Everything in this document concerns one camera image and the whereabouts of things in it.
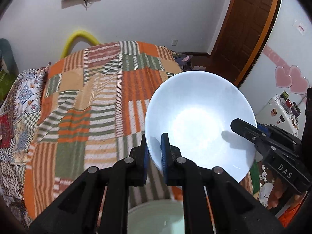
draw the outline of wall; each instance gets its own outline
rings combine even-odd
[[[294,27],[295,20],[306,27],[305,35]],[[288,93],[290,88],[277,87],[275,71],[277,60],[282,58],[286,65],[297,65],[302,77],[306,77],[312,86],[312,24],[297,0],[282,0],[280,11],[273,27],[272,33],[266,43],[275,53],[275,57],[268,57],[266,52],[259,56],[254,68],[240,87],[240,91],[249,101],[253,111],[257,114],[274,94],[284,90]],[[290,93],[289,99],[300,103],[305,95]],[[299,138],[305,124],[305,102],[299,105]]]
[[[222,27],[222,24],[223,24],[223,21],[224,21],[224,18],[227,14],[227,9],[229,8],[229,4],[230,4],[230,1],[231,0],[224,0],[224,4],[223,4],[223,7],[222,7],[222,11],[221,11],[221,14],[220,14],[220,17],[219,17],[219,20],[218,20],[218,23],[216,25],[216,30],[213,34],[213,37],[211,39],[211,42],[209,44],[209,47],[208,47],[208,51],[207,53],[208,54],[211,54],[212,50],[213,50],[213,47],[216,43],[216,39],[218,38],[219,36],[219,32],[221,30],[221,27]]]
[[[140,40],[180,52],[207,52],[224,0],[13,0],[0,20],[19,71],[56,62],[83,29],[100,42]],[[178,40],[171,46],[172,39]]]

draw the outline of wooden door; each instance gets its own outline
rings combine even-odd
[[[271,5],[272,0],[234,0],[212,58],[234,71],[235,79],[244,68],[259,40]]]

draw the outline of baseboard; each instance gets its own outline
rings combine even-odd
[[[183,54],[189,54],[189,55],[193,55],[193,56],[206,56],[206,57],[210,56],[210,54],[208,54],[208,53],[186,53],[186,52],[183,52]]]

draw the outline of bed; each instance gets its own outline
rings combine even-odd
[[[28,227],[85,169],[128,156],[144,133],[155,90],[181,72],[172,52],[139,41],[106,43],[19,74],[0,109],[0,193]],[[242,185],[252,193],[250,174]],[[129,208],[181,199],[150,161]]]

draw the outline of striped blanket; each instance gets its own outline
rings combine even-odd
[[[36,218],[88,167],[110,167],[140,145],[149,100],[180,72],[170,50],[136,41],[90,47],[52,65],[27,155],[29,216]],[[151,161],[146,186],[129,191],[129,207],[171,193]]]

